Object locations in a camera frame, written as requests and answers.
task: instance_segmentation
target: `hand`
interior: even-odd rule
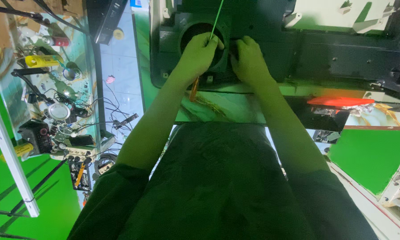
[[[252,88],[260,87],[265,82],[276,81],[271,77],[267,64],[262,57],[259,44],[249,36],[237,40],[238,61],[231,54],[232,70],[242,82],[249,84]]]
[[[224,44],[216,35],[213,35],[209,42],[210,34],[210,32],[206,32],[191,39],[169,78],[187,88],[198,76],[208,70],[215,55],[216,47],[219,46],[219,49],[224,49]]]

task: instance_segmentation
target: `spray can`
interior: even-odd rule
[[[64,62],[62,57],[59,55],[33,55],[26,56],[25,63],[30,68],[43,68],[59,65],[59,62],[56,61],[53,56],[55,56],[58,61]]]
[[[53,37],[53,36],[43,36],[42,40],[45,44],[49,46],[68,46],[69,38],[64,37]]]

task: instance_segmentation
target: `green wall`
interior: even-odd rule
[[[346,129],[328,157],[375,195],[400,166],[400,131]]]
[[[12,138],[10,121],[1,98],[0,113]],[[44,155],[21,162],[21,165],[30,187],[33,188],[58,163],[58,160],[50,159],[48,155]],[[38,240],[66,239],[80,213],[77,193],[72,189],[68,166],[63,165],[55,172],[37,191],[35,196],[40,209],[40,216],[25,218],[0,215],[0,232]],[[21,194],[16,188],[9,168],[4,161],[0,160],[0,210],[10,211],[20,200]],[[25,205],[18,213],[29,215]]]

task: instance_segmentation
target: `pink object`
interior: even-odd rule
[[[108,76],[108,77],[107,77],[107,80],[105,80],[105,82],[108,83],[108,84],[110,84],[110,83],[112,83],[112,82],[115,81],[115,80],[116,80],[116,78],[115,78],[113,75],[111,75],[111,76]]]

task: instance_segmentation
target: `green wire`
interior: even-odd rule
[[[212,40],[213,32],[215,30],[216,23],[218,22],[219,13],[221,12],[222,3],[224,3],[224,0],[221,0],[221,5],[219,6],[218,15],[216,15],[215,23],[213,24],[212,33],[210,34],[209,41]]]

